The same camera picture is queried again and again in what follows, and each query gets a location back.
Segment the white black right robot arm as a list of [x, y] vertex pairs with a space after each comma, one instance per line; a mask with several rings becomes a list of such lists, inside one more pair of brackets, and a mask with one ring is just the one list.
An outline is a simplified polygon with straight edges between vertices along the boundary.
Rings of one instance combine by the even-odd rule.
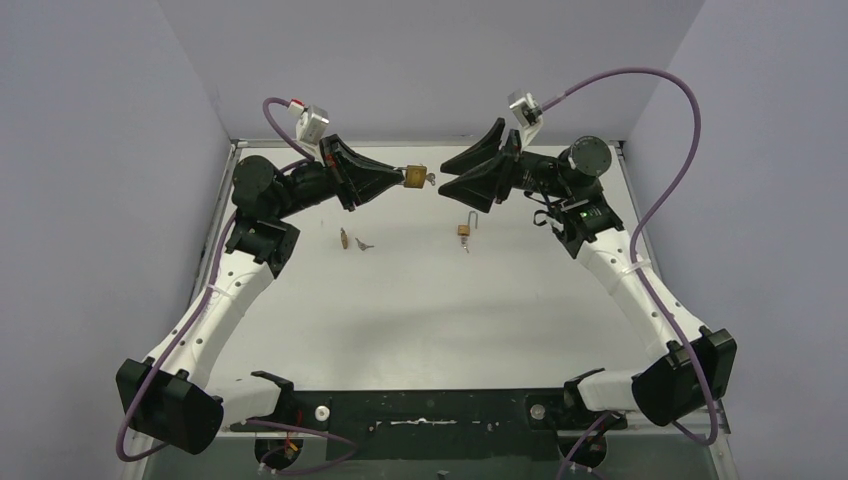
[[512, 191], [534, 197], [537, 226], [549, 225], [569, 255], [605, 288], [641, 341], [649, 366], [595, 369], [569, 381], [562, 411], [571, 424], [590, 425], [602, 411], [639, 412], [658, 426], [678, 422], [726, 393], [737, 343], [688, 311], [648, 259], [631, 253], [632, 237], [607, 202], [600, 177], [611, 146], [583, 136], [551, 156], [526, 150], [503, 119], [477, 143], [440, 166], [451, 181], [441, 196], [487, 213]]

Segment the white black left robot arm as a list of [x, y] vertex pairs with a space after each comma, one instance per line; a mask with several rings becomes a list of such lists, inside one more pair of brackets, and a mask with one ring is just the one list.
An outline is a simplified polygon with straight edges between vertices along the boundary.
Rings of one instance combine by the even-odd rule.
[[285, 168], [262, 155], [239, 160], [235, 212], [213, 250], [202, 293], [143, 360], [127, 359], [116, 373], [125, 412], [117, 457], [140, 461], [168, 446], [198, 454], [223, 427], [258, 417], [273, 427], [289, 423], [296, 411], [290, 393], [261, 387], [213, 394], [207, 390], [212, 370], [250, 306], [292, 257], [300, 231], [288, 217], [331, 199], [353, 211], [408, 177], [408, 168], [361, 155], [337, 135], [321, 139], [313, 159]]

